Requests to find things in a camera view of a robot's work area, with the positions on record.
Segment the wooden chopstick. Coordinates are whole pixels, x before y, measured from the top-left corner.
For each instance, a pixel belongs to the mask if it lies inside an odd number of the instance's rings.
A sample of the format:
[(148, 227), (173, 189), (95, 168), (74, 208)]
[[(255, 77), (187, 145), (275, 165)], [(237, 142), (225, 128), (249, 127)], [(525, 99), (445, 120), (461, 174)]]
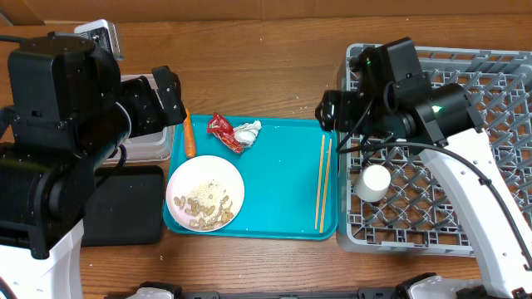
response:
[(319, 216), (319, 206), (320, 206), (320, 197), (321, 197), (321, 185), (322, 185), (322, 176), (323, 176), (323, 157), (324, 157), (324, 147), (325, 147), (326, 136), (322, 135), (321, 139), (321, 149), (319, 157), (319, 167), (318, 167), (318, 185), (317, 185), (317, 197), (315, 205), (315, 219), (314, 219), (314, 228), (318, 229), (318, 216)]
[(324, 231), (325, 213), (327, 211), (327, 201), (328, 201), (327, 197), (328, 197), (328, 185), (329, 185), (332, 149), (333, 149), (333, 140), (329, 139), (326, 164), (325, 166), (323, 166), (323, 176), (322, 176), (322, 185), (321, 185), (322, 188), (321, 188), (319, 216), (318, 216), (318, 229), (320, 233), (323, 233)]

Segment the white cup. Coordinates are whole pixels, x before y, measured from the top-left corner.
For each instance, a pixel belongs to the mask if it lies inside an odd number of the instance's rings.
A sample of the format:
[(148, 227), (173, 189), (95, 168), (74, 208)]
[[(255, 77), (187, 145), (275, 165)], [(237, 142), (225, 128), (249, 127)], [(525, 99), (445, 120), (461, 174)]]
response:
[(357, 176), (353, 188), (361, 200), (375, 203), (385, 196), (391, 181), (389, 170), (384, 166), (375, 164), (362, 170)]

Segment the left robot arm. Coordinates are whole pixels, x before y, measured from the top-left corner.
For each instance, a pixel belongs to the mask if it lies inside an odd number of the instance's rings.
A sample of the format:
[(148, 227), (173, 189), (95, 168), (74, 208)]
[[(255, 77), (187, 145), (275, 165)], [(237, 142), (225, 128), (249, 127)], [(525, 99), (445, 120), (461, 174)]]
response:
[(167, 66), (123, 81), (109, 42), (85, 33), (14, 37), (13, 103), (1, 109), (1, 295), (80, 298), (86, 203), (95, 173), (130, 137), (181, 124), (179, 77)]

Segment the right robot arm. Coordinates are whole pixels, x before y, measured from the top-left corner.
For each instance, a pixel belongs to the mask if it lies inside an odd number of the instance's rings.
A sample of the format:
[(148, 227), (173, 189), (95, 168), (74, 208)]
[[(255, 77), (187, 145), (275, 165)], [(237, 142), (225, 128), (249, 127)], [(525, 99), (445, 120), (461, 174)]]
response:
[(395, 298), (528, 298), (531, 229), (513, 200), (493, 154), (480, 112), (456, 83), (433, 88), (413, 41), (369, 47), (349, 62), (355, 91), (328, 90), (315, 110), (325, 131), (392, 135), (415, 150), (436, 177), (472, 246), (479, 282), (433, 273), (395, 287)]

